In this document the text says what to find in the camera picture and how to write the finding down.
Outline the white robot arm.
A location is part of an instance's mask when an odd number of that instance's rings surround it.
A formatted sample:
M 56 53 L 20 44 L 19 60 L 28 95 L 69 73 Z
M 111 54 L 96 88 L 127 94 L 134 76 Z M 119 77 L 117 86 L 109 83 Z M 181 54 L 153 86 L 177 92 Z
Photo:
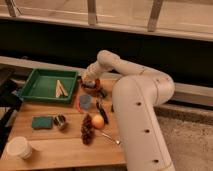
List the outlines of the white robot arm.
M 128 171 L 175 171 L 154 108 L 174 94 L 173 79 L 166 73 L 121 59 L 102 50 L 82 74 L 85 82 L 116 70 L 112 104 Z

